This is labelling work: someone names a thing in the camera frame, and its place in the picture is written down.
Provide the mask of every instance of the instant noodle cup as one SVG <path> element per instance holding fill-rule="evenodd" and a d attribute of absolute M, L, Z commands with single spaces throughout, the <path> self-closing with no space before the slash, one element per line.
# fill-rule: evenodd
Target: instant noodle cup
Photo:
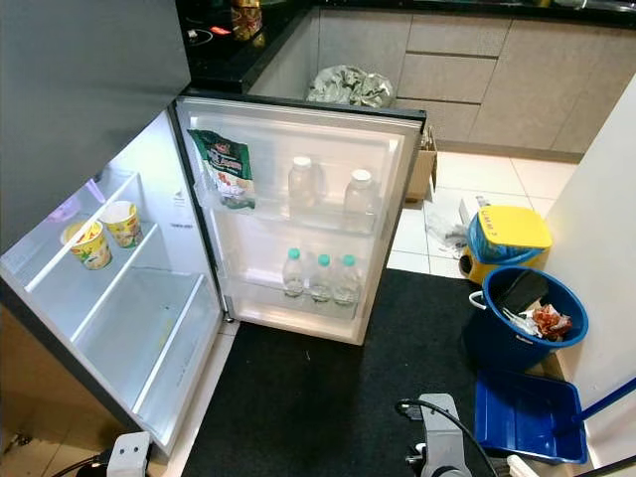
<path fill-rule="evenodd" d="M 66 227 L 60 237 L 62 245 L 66 245 L 83 225 L 84 222 L 77 222 Z M 107 266 L 112 260 L 112 255 L 106 242 L 103 225 L 100 222 L 92 224 L 71 247 L 71 253 L 89 270 L 99 270 Z"/>
<path fill-rule="evenodd" d="M 133 248 L 143 240 L 137 206 L 132 202 L 113 202 L 106 207 L 99 219 L 105 223 L 117 244 L 123 248 Z"/>

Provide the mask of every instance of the black cable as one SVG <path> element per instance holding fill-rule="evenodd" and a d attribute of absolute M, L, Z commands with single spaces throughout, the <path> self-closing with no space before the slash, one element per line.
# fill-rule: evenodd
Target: black cable
<path fill-rule="evenodd" d="M 607 464 L 588 472 L 583 472 L 582 474 L 578 474 L 576 477 L 600 477 L 601 475 L 607 475 L 622 469 L 626 469 L 627 467 L 631 467 L 632 465 L 636 465 L 636 454 L 623 460 L 619 460 L 618 462 Z"/>
<path fill-rule="evenodd" d="M 62 477 L 64 475 L 67 475 L 71 471 L 79 469 L 80 467 L 84 467 L 87 464 L 98 464 L 98 466 L 107 465 L 108 460 L 110 460 L 111 452 L 112 452 L 111 449 L 104 450 L 100 454 L 95 454 L 92 457 L 89 457 L 87 459 L 81 460 L 80 462 L 76 462 L 73 465 L 70 465 L 66 469 L 62 469 L 60 472 L 56 473 L 52 477 Z"/>
<path fill-rule="evenodd" d="M 461 431 L 464 433 L 464 435 L 466 437 L 468 437 L 468 440 L 470 440 L 472 442 L 472 444 L 477 448 L 477 450 L 479 451 L 479 455 L 484 460 L 484 463 L 488 467 L 488 470 L 490 471 L 490 473 L 493 474 L 493 477 L 499 477 L 499 475 L 497 474 L 497 471 L 493 467 L 493 464 L 490 461 L 490 458 L 488 457 L 488 455 L 486 454 L 486 451 L 484 450 L 484 448 L 480 445 L 479 442 L 477 442 L 477 439 L 475 439 L 475 437 L 470 432 L 470 430 L 468 430 L 468 428 L 464 424 L 462 424 L 461 421 L 457 417 L 455 417 L 451 413 L 447 412 L 446 410 L 442 409 L 438 405 L 431 404 L 430 402 L 428 402 L 426 400 L 421 400 L 421 399 L 400 399 L 398 402 L 396 402 L 396 412 L 399 415 L 403 415 L 405 417 L 408 417 L 408 415 L 406 415 L 402 411 L 402 409 L 405 406 L 409 407 L 409 406 L 412 406 L 412 405 L 421 405 L 423 407 L 428 407 L 429 409 L 432 409 L 435 412 L 439 412 L 441 415 L 443 415 L 448 420 L 450 420 L 453 424 L 455 424 L 457 427 L 459 427 L 461 429 Z"/>
<path fill-rule="evenodd" d="M 88 459 L 84 459 L 84 460 L 81 460 L 80 462 L 76 462 L 75 464 L 70 465 L 66 469 L 62 469 L 57 474 L 53 475 L 53 477 L 62 477 L 63 475 L 67 475 L 69 472 L 73 470 L 79 469 L 80 467 L 84 467 L 87 464 L 92 464 L 94 462 L 95 457 L 96 455 L 93 455 L 92 457 L 89 457 Z"/>

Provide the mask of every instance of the blue dustpan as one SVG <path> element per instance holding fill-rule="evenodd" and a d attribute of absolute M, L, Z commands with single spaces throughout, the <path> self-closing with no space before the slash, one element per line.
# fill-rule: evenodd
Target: blue dustpan
<path fill-rule="evenodd" d="M 636 378 L 581 411 L 570 383 L 504 371 L 480 371 L 475 437 L 486 449 L 550 464 L 582 464 L 587 447 L 582 422 L 636 389 Z"/>

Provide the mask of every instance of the tiled floor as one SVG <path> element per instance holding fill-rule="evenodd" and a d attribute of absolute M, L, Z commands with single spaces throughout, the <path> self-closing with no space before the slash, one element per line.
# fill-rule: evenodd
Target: tiled floor
<path fill-rule="evenodd" d="M 529 207 L 544 217 L 575 169 L 573 164 L 440 152 L 433 200 L 421 209 L 402 210 L 388 267 L 461 278 L 457 257 L 435 231 L 461 224 L 463 196 Z"/>

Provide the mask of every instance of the yellow bucket lid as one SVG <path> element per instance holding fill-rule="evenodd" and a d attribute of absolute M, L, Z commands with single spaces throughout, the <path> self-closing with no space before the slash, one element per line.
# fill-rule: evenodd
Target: yellow bucket lid
<path fill-rule="evenodd" d="M 479 224 L 486 240 L 494 245 L 549 248 L 553 244 L 548 226 L 541 216 L 525 207 L 482 207 Z"/>

